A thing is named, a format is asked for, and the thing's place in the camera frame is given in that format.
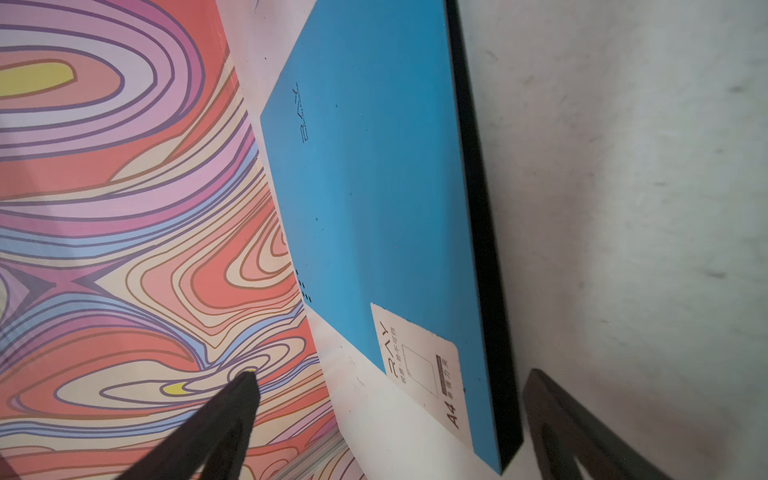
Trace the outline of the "blue file folder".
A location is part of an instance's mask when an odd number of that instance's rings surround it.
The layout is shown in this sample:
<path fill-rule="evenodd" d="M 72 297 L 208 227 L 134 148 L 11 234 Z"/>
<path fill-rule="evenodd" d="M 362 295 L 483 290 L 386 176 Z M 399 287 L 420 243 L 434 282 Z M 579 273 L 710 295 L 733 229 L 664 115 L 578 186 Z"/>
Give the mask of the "blue file folder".
<path fill-rule="evenodd" d="M 487 466 L 523 442 L 454 1 L 319 1 L 261 114 L 305 302 Z"/>

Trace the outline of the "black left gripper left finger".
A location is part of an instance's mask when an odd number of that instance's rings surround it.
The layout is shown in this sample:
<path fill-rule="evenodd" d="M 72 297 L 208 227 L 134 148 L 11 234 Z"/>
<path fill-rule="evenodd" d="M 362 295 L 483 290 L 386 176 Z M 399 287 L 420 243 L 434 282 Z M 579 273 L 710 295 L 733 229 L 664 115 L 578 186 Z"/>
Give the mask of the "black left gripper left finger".
<path fill-rule="evenodd" d="M 260 404 L 254 372 L 238 374 L 163 442 L 121 473 L 129 479 L 237 479 Z"/>

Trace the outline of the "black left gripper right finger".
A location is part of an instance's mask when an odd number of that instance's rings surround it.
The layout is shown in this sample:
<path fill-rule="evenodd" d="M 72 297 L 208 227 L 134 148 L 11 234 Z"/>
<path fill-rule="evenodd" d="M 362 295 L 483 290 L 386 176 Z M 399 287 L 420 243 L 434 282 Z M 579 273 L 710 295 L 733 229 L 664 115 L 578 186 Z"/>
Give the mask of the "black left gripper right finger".
<path fill-rule="evenodd" d="M 544 479 L 666 479 L 541 369 L 530 371 L 523 401 Z"/>

